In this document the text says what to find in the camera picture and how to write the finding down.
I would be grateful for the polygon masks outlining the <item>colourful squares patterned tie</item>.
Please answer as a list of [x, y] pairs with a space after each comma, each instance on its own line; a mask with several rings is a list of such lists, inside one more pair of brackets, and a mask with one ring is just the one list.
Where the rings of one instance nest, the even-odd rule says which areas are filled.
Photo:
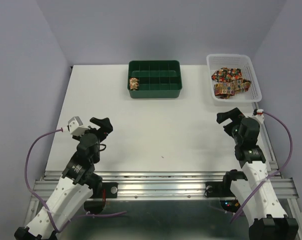
[[220, 99], [229, 99], [239, 93], [247, 92], [251, 81], [240, 78], [230, 82], [216, 82], [213, 84], [214, 95]]

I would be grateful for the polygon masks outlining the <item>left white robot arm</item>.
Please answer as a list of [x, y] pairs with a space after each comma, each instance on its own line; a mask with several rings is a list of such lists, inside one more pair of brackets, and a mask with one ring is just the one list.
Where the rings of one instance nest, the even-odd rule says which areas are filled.
[[65, 229], [84, 202], [101, 193], [102, 178], [94, 173], [95, 164], [106, 149], [102, 142], [113, 131], [113, 126], [107, 117], [93, 117], [90, 122], [96, 127], [85, 126], [78, 116], [72, 117], [65, 127], [55, 130], [56, 133], [69, 133], [77, 140], [76, 151], [48, 200], [43, 200], [33, 189], [29, 189], [43, 207], [25, 227], [16, 230], [15, 239], [57, 239], [57, 234]]

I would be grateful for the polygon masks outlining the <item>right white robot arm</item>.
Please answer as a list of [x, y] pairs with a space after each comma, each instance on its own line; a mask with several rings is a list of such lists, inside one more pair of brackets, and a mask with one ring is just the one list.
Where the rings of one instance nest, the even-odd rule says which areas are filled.
[[221, 182], [222, 192], [233, 194], [240, 204], [231, 220], [245, 214], [251, 240], [295, 239], [299, 228], [297, 220], [289, 217], [281, 206], [270, 181], [279, 172], [268, 173], [266, 158], [257, 144], [264, 122], [263, 110], [254, 110], [251, 117], [239, 108], [217, 114], [219, 124], [227, 119], [231, 122], [223, 129], [235, 142], [234, 153], [241, 168], [227, 172]]

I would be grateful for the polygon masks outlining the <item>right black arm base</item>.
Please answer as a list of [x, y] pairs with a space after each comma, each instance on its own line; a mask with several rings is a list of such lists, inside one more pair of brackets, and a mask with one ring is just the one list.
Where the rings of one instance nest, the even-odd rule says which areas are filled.
[[224, 186], [221, 181], [207, 181], [205, 183], [204, 196], [207, 198], [234, 198], [235, 195], [230, 191], [228, 187]]

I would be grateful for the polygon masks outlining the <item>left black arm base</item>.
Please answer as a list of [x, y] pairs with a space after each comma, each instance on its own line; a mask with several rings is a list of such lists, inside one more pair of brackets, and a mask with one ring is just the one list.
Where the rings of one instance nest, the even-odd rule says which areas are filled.
[[118, 196], [117, 182], [103, 182], [93, 188], [93, 195], [90, 199], [116, 199]]

